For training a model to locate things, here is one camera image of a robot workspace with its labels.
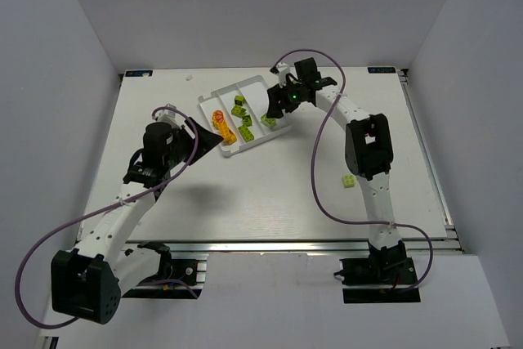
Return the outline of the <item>yellow 2x4 lego brick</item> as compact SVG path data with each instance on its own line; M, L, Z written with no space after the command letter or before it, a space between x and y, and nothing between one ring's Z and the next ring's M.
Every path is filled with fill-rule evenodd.
M232 145L237 141L236 135L231 131L228 123L225 120L216 122L216 128L221 134L225 144Z

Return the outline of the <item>green 2x4 lego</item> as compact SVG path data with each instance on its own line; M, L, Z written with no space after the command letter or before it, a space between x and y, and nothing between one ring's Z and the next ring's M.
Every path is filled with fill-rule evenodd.
M270 119L266 116L266 114L263 114L261 116L260 120L261 120L261 123L268 128L274 128L277 124L276 119Z

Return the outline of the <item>yellow round butterfly lego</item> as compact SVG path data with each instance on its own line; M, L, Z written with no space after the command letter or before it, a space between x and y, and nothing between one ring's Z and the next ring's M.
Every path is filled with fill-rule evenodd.
M221 125L226 124L225 116L221 110L215 110L212 113L212 124L215 128L219 128Z

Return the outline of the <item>green 2x2 lego upturned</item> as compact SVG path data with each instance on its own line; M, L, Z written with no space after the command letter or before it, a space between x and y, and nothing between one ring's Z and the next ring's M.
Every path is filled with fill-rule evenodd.
M253 125L253 120L250 115L245 115L242 117L243 125L251 127Z

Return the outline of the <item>green 2x4 lego brick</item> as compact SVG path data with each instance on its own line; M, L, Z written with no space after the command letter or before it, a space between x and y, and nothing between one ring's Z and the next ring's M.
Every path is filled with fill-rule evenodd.
M245 143L249 143L255 139L254 134L247 125L241 125L238 127L238 131Z

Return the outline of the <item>green 2x2 lego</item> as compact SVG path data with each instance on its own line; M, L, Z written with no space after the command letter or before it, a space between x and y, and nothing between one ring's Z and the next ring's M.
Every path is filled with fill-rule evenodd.
M356 180L353 175L344 175L342 177L342 185L344 188L352 188L355 186Z
M245 102L245 99L243 96L235 96L234 103L239 106L243 106Z

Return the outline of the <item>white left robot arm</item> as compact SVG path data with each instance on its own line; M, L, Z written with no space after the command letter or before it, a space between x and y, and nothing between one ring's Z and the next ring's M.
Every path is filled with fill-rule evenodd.
M222 136L193 119L179 126L169 117L145 128L142 147L130 159L116 206L69 251L51 260L51 305L54 311L108 323L121 297L146 281L169 281L172 256L166 244L146 241L125 249L128 237L152 209L171 171L192 164L220 145Z

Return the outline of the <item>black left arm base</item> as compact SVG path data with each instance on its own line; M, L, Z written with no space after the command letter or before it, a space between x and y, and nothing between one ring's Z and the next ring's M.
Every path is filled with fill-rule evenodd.
M142 278L123 298L196 300L203 291L207 261L203 255L173 252L166 244L144 242L124 251L121 262L145 253L151 260L145 268L152 275Z

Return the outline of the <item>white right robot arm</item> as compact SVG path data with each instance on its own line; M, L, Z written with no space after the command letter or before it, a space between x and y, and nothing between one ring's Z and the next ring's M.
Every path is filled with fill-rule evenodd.
M289 65L279 62L270 72L278 83L267 90L269 105L266 117L281 119L296 110L302 103L311 103L325 112L345 132L345 161L355 176L366 209L366 221L352 221L354 226L369 226L369 251L381 257L404 256L405 244L401 239L393 213L389 174L393 161L391 134L384 114L371 114L361 109L342 86L323 77L313 58L298 61L293 74Z

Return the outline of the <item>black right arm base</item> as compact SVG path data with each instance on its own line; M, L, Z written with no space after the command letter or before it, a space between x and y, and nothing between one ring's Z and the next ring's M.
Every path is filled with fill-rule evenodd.
M420 303L413 259L407 256L403 241L392 248L369 247L369 255L344 258L333 277L342 282L346 304Z

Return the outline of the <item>white three-compartment tray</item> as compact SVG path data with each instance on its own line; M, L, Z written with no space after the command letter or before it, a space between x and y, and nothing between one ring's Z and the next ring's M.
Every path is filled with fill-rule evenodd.
M229 158L291 129L286 119L269 119L269 85L261 75L217 89L199 98L199 107L214 132L223 137L221 154Z

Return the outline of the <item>blue label right corner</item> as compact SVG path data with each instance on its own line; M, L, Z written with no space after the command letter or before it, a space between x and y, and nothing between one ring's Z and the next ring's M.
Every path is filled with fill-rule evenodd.
M369 66L367 71L370 74L395 74L396 68L390 66Z

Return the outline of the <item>blue label corner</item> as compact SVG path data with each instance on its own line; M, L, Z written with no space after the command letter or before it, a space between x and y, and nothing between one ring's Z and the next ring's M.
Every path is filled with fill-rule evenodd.
M148 78L153 74L152 70L127 70L124 74L125 78Z
M370 74L395 74L396 68L390 66L369 66L367 71Z

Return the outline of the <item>blue label left corner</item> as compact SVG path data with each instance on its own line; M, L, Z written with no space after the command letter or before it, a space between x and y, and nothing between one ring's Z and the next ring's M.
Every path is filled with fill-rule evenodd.
M124 74L125 78L148 78L153 74L152 70L127 70Z

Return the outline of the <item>aluminium table frame rail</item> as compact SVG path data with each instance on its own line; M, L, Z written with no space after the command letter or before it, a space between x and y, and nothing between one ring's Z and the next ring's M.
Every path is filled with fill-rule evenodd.
M366 241L327 241L327 242L215 242L187 243L164 242L175 253L367 253ZM436 254L463 253L457 238L432 240ZM405 240L406 250L410 253L428 253L427 241Z

